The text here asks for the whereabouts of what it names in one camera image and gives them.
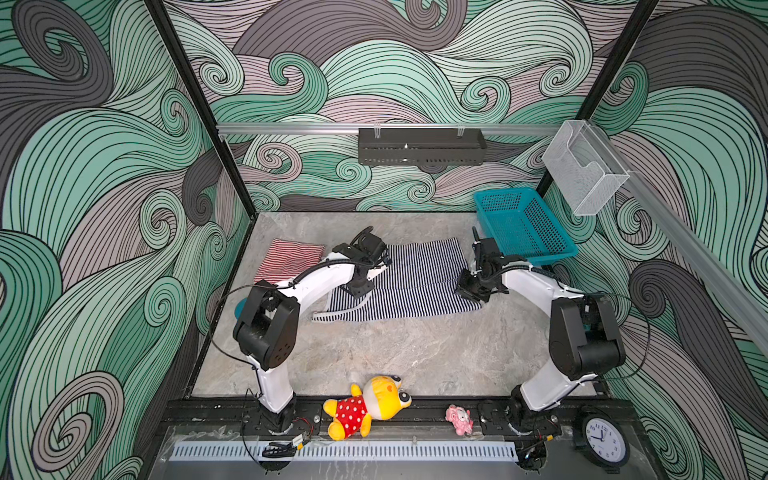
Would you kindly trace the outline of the red white striped tank top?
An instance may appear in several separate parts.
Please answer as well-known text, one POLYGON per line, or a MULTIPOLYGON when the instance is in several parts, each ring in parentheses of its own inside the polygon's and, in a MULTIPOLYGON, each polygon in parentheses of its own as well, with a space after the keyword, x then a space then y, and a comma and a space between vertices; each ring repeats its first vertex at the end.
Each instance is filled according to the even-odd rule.
POLYGON ((262 280, 277 284, 289 280, 324 258, 323 245, 275 238, 261 262, 254 282, 262 280))

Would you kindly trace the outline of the blue white striped tank top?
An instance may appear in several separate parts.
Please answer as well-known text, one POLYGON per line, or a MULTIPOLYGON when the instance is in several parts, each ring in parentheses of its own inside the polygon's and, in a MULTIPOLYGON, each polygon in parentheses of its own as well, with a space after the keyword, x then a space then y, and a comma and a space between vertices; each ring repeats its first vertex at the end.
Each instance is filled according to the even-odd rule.
POLYGON ((326 309, 312 315, 318 323, 365 323, 401 318, 435 317, 476 311, 482 304, 456 292, 467 267, 456 237, 391 245, 391 264, 373 280, 373 289, 354 298, 339 287, 326 309))

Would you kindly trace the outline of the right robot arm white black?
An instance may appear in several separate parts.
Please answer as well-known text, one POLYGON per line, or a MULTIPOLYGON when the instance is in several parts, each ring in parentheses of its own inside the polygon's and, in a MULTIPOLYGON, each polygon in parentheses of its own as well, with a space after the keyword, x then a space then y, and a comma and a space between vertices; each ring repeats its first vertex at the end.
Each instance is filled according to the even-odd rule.
POLYGON ((522 421, 548 411, 577 389, 625 362, 614 309, 605 293, 566 286, 518 255, 505 255, 492 238, 472 230, 474 263, 459 275, 456 293, 487 303, 516 292, 549 318, 549 360, 511 394, 512 415, 522 421))

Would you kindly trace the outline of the teal plastic basket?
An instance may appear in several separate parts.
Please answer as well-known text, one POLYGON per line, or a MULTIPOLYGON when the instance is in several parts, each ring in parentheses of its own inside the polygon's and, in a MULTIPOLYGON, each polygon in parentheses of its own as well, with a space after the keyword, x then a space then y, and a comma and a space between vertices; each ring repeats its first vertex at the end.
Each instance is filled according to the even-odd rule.
POLYGON ((504 255, 547 266, 578 254, 578 247, 534 189, 486 190, 475 193, 474 201, 483 234, 493 238, 504 255))

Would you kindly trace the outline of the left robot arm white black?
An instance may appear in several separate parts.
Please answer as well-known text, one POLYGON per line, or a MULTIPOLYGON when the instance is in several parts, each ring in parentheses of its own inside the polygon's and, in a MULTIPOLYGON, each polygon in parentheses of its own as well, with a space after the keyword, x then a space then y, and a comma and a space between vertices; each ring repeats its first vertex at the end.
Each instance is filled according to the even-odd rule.
POLYGON ((295 412, 286 361, 296 344, 301 310, 336 288, 353 298, 368 296, 373 279, 390 264, 386 243, 368 226, 293 278, 251 286, 232 337, 256 373, 258 401, 277 429, 286 429, 295 412))

